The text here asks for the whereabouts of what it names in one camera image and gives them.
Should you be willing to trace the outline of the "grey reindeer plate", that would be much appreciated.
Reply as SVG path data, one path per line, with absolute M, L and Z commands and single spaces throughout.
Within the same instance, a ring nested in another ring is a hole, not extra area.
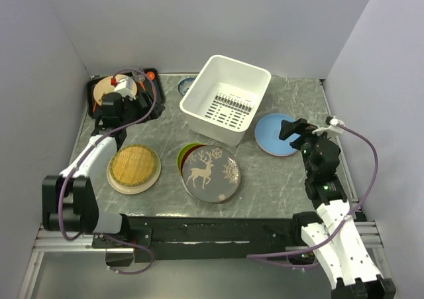
M 182 168 L 182 182 L 187 192 L 210 204 L 231 199 L 239 188 L 241 171 L 231 152 L 215 145 L 194 150 Z

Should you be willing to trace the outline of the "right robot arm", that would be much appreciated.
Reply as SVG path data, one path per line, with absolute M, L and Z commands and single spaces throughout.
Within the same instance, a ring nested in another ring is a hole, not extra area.
M 396 286 L 370 258 L 336 174 L 341 150 L 329 135 L 340 133 L 344 124 L 333 117 L 326 123 L 316 127 L 305 119 L 281 122 L 281 140 L 297 135 L 290 145 L 301 152 L 305 191 L 315 208 L 293 215 L 291 240 L 313 252 L 331 283 L 331 298 L 394 298 Z

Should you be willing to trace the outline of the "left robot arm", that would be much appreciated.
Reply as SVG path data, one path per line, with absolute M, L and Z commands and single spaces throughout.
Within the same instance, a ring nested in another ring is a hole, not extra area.
M 45 229 L 59 231 L 67 241 L 91 233 L 108 234 L 108 240 L 117 247 L 131 241 L 128 217 L 99 209 L 91 179 L 122 147 L 127 128 L 159 118 L 163 110 L 158 96 L 156 90 L 143 91 L 135 99 L 118 91 L 105 95 L 87 146 L 59 175 L 49 175 L 42 181 Z

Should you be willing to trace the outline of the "white plastic bin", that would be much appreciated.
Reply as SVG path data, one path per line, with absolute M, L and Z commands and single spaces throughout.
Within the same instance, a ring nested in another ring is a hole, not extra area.
M 271 77 L 268 70 L 258 66 L 211 56 L 180 101 L 188 127 L 237 146 L 260 107 Z

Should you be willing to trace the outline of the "black serving tray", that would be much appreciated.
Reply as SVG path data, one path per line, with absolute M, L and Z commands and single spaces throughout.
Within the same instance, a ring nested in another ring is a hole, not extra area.
M 166 98 L 162 89 L 162 84 L 158 75 L 158 71 L 155 68 L 143 68 L 141 70 L 142 72 L 144 72 L 144 74 L 146 75 L 147 72 L 151 71 L 154 72 L 156 77 L 154 80 L 148 80 L 147 78 L 145 78 L 145 81 L 142 82 L 141 84 L 137 83 L 137 87 L 138 87 L 138 91 L 137 91 L 137 95 L 140 95 L 142 91 L 147 91 L 150 94 L 154 95 L 154 92 L 152 91 L 152 84 L 151 82 L 154 84 L 156 91 L 158 92 L 158 94 L 160 94 L 160 96 L 162 97 L 162 101 L 165 104 Z M 126 71 L 123 72 L 121 74 L 127 75 L 132 77 L 134 75 L 139 74 L 138 72 L 135 72 L 134 70 L 130 70 L 130 71 Z M 106 78 L 107 76 L 95 76 L 93 79 L 91 79 L 90 81 L 88 81 L 88 83 L 86 83 L 85 85 L 85 94 L 86 94 L 86 99 L 87 99 L 87 114 L 92 118 L 92 119 L 97 119 L 100 115 L 100 109 L 101 106 L 96 104 L 94 98 L 93 98 L 93 89 L 95 87 L 95 85 L 102 80 L 103 78 Z

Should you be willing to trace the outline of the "pink plate under blue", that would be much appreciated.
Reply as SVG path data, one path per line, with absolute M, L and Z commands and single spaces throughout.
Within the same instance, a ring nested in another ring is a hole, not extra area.
M 266 153 L 273 156 L 289 156 L 296 152 L 290 143 L 299 136 L 292 135 L 287 140 L 279 140 L 280 132 L 270 127 L 257 127 L 254 132 L 255 140 L 258 146 Z

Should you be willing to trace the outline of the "small blue patterned dish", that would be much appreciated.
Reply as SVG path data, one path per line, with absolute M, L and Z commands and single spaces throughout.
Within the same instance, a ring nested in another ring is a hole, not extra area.
M 184 78 L 182 81 L 180 81 L 178 84 L 178 91 L 180 95 L 184 96 L 187 93 L 187 91 L 190 89 L 194 81 L 195 81 L 194 77 Z

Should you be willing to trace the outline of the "small clear glass cup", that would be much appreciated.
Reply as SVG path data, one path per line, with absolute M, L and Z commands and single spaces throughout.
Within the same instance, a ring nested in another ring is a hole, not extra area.
M 143 75 L 137 74 L 133 76 L 133 79 L 135 82 L 141 84 L 142 82 L 145 81 L 145 77 Z

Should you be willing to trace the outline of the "red scalloped plate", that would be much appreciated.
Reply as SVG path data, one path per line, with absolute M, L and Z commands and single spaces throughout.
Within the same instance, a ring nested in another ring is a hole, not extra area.
M 186 159 L 187 159 L 187 157 L 194 151 L 194 150 L 196 150 L 196 149 L 198 149 L 198 148 L 200 148 L 200 147 L 204 147 L 205 146 L 205 144 L 202 144 L 202 145 L 199 145 L 199 146 L 197 146 L 197 147 L 194 147 L 194 148 L 192 148 L 192 149 L 190 149 L 188 152 L 186 152 L 186 154 L 184 155 L 184 157 L 183 157 L 183 160 L 182 160 L 182 168 L 183 168 L 183 165 L 184 165 L 184 162 L 186 161 Z

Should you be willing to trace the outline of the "beige bird plate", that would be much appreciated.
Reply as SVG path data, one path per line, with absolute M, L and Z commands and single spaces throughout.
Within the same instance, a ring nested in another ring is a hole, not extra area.
M 127 75 L 124 74 L 117 74 L 115 76 L 115 80 L 117 82 L 117 80 L 124 78 Z M 106 78 L 103 78 L 102 80 L 100 80 L 94 87 L 93 89 L 93 98 L 96 102 L 96 104 L 102 106 L 102 102 L 103 102 L 103 98 L 105 97 L 106 94 L 108 93 L 113 93 L 113 89 L 115 86 L 112 85 L 111 80 L 112 80 L 112 76 L 107 76 Z

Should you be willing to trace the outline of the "woven bamboo mat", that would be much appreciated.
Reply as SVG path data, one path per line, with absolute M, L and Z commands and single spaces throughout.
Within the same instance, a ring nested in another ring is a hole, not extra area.
M 118 151 L 111 159 L 108 171 L 119 184 L 139 186 L 150 180 L 158 168 L 156 153 L 142 145 L 130 145 Z

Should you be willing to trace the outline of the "cream plate under mat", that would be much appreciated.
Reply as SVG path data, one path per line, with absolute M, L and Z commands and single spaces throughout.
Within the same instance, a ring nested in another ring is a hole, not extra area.
M 148 180 L 147 182 L 145 182 L 144 184 L 141 184 L 139 186 L 124 186 L 122 184 L 117 183 L 116 181 L 114 181 L 114 179 L 112 179 L 109 171 L 108 171 L 108 167 L 109 167 L 109 163 L 107 166 L 107 180 L 109 182 L 109 184 L 111 185 L 111 187 L 118 191 L 119 193 L 125 194 L 125 195 L 135 195 L 135 194 L 139 194 L 142 192 L 145 192 L 146 190 L 148 190 L 150 187 L 152 187 L 156 181 L 159 179 L 160 173 L 161 173 L 161 169 L 162 169 L 162 165 L 161 165 L 161 161 L 159 156 L 156 153 L 156 157 L 158 158 L 158 168 L 156 173 L 154 174 L 154 176 Z

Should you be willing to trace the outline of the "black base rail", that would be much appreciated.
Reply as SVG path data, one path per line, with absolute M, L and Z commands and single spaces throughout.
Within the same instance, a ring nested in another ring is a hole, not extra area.
M 136 263 L 150 259 L 243 259 L 305 246 L 300 225 L 286 218 L 130 217 L 129 230 L 111 239 L 96 233 L 94 249 L 117 249 L 131 243 Z

